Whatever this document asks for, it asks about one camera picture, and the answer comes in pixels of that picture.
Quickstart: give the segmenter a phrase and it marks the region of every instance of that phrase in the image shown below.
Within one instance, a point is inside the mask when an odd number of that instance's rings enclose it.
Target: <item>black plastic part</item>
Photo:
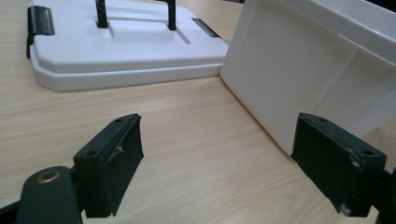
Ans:
[[[51,167],[31,175],[26,180],[21,194],[17,224],[81,222],[68,168]]]
[[[15,202],[0,209],[0,221],[3,224],[14,224],[17,219],[20,202]]]
[[[27,9],[26,57],[30,58],[30,46],[34,43],[35,35],[55,35],[50,9],[32,6]]]
[[[96,25],[98,28],[107,28],[107,14],[106,14],[106,3],[105,0],[95,0],[96,14],[98,21]]]
[[[208,35],[212,37],[220,37],[216,32],[214,32],[204,21],[199,18],[192,18]]]
[[[379,211],[377,224],[396,223],[396,169],[383,171],[374,182],[373,206]]]
[[[136,114],[115,119],[97,134],[75,157],[78,182],[83,187],[87,217],[117,214],[122,197],[143,159],[140,117]]]
[[[171,31],[176,30],[176,0],[156,0],[165,2],[168,5],[168,28]]]
[[[291,156],[337,212],[367,217],[384,153],[326,119],[300,114]]]
[[[366,0],[366,1],[378,5],[379,7],[386,8],[387,10],[390,10],[392,12],[396,12],[395,0]]]

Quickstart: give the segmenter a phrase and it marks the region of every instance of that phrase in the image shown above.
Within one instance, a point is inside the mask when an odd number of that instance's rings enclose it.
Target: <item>screw hole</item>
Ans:
[[[96,151],[89,151],[87,153],[87,156],[94,156],[94,155],[96,155]]]
[[[373,156],[374,155],[374,153],[372,151],[370,151],[370,150],[363,150],[363,154],[367,155],[367,156]]]
[[[59,171],[48,171],[48,172],[40,175],[36,181],[39,184],[45,184],[45,183],[48,183],[48,182],[58,178],[60,175],[61,175],[61,172],[59,172]]]

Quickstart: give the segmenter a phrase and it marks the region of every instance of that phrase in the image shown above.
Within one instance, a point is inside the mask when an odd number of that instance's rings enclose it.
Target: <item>white plastic container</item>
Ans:
[[[363,136],[396,116],[395,23],[364,0],[247,0],[220,75],[289,154],[299,112]]]
[[[54,91],[86,91],[219,75],[228,45],[186,8],[170,31],[166,4],[106,0],[99,29],[94,0],[32,0],[50,9],[54,35],[30,46],[36,82]]]

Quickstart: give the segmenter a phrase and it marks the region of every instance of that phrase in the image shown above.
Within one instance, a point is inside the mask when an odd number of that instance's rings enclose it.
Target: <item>black plastic clip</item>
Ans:
[[[327,119],[300,114],[291,157],[337,212],[396,223],[396,170],[384,170],[387,156]]]
[[[35,35],[55,35],[50,9],[47,7],[31,6],[27,9],[26,57],[30,58],[30,46],[34,43]]]
[[[192,18],[192,20],[195,21],[195,23],[197,23],[197,25],[199,25],[211,37],[221,38],[218,34],[216,34],[216,32],[214,30],[212,30],[212,28],[210,28],[208,25],[206,25],[206,23],[204,21],[202,21],[201,19]]]
[[[106,3],[105,0],[95,0],[96,3],[96,13],[98,16],[98,21],[96,25],[98,28],[107,28],[107,14],[106,14]]]
[[[74,167],[31,175],[21,200],[0,209],[0,221],[81,224],[83,210],[87,217],[115,216],[143,157],[140,117],[115,119],[75,155]]]
[[[171,31],[176,30],[176,0],[156,0],[165,2],[168,5],[168,28]]]

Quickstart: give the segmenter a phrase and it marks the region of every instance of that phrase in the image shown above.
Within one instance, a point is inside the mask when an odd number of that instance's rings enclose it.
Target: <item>wood grain surface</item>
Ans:
[[[179,0],[228,43],[242,5]],[[55,92],[25,57],[29,1],[0,3],[0,206],[41,169],[72,157],[111,120],[138,113],[145,158],[116,217],[84,223],[375,223],[331,203],[220,77],[121,89]],[[366,139],[395,166],[395,122]]]

